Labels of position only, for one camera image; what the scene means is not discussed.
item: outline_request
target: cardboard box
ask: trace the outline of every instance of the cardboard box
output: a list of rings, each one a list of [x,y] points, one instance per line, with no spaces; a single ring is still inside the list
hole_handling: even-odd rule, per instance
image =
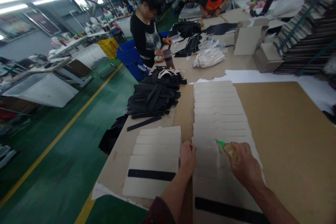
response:
[[[253,59],[260,73],[273,72],[284,62],[272,43],[262,43]]]
[[[234,55],[254,54],[264,40],[267,29],[267,18],[239,22],[234,34]]]
[[[84,65],[79,60],[75,59],[74,61],[70,62],[68,65],[64,66],[64,68],[77,77],[85,77],[91,72],[91,69]]]

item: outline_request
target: orange apron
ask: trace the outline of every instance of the orange apron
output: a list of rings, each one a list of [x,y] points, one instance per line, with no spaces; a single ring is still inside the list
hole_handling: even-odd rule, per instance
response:
[[[217,0],[216,2],[211,2],[211,0],[208,0],[205,10],[208,11],[209,15],[211,15],[211,12],[214,12],[222,4],[222,2],[223,0]]]

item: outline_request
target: stack of black fabric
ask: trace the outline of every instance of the stack of black fabric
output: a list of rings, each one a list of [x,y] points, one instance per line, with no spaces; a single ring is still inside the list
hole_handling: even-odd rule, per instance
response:
[[[192,21],[182,21],[173,25],[173,28],[168,32],[168,36],[177,35],[178,32],[182,38],[192,37],[196,33],[201,32],[201,25]]]
[[[111,153],[111,150],[113,149],[123,126],[125,125],[127,117],[127,114],[118,117],[112,127],[105,132],[98,146],[105,154],[109,155]]]
[[[180,73],[165,74],[159,78],[159,73],[165,70],[157,66],[152,75],[134,85],[134,94],[128,99],[126,114],[132,115],[132,119],[144,117],[156,117],[169,114],[170,107],[176,105],[181,93],[178,92],[180,84],[187,84]]]

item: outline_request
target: hand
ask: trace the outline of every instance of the hand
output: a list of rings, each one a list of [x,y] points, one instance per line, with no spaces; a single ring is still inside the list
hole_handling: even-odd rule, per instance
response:
[[[232,172],[238,181],[245,186],[247,190],[265,187],[260,165],[252,156],[250,145],[248,143],[240,144],[234,142],[232,142],[231,145],[237,150],[237,162],[235,162],[228,153],[226,154],[229,157]]]
[[[207,15],[208,15],[208,12],[206,11],[206,10],[202,10],[202,18],[205,18],[205,17],[207,17]]]
[[[173,43],[173,41],[170,38],[168,38],[168,37],[167,38],[163,38],[162,41],[163,41],[164,44],[168,44],[168,45],[171,45]]]
[[[193,148],[193,145],[188,141],[182,144],[180,160],[181,168],[186,169],[191,175],[196,166],[196,148]]]
[[[215,13],[213,14],[213,16],[218,16],[220,14],[220,12],[221,12],[220,9],[217,8],[215,10]]]
[[[163,57],[163,51],[164,51],[163,49],[156,50],[154,54],[155,54],[155,56],[161,56],[161,57]]]

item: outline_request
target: green floor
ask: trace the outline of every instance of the green floor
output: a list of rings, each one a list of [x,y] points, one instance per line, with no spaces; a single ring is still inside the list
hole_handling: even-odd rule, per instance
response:
[[[159,31],[169,30],[176,22],[177,16],[170,10]],[[94,79],[64,108],[44,107],[26,128],[1,140],[20,151],[0,171],[1,199],[105,82],[92,75]],[[125,113],[136,83],[122,66],[0,209],[0,223],[75,222],[107,159],[98,144],[114,120]],[[96,200],[86,223],[141,223],[146,214],[129,203],[103,196]]]

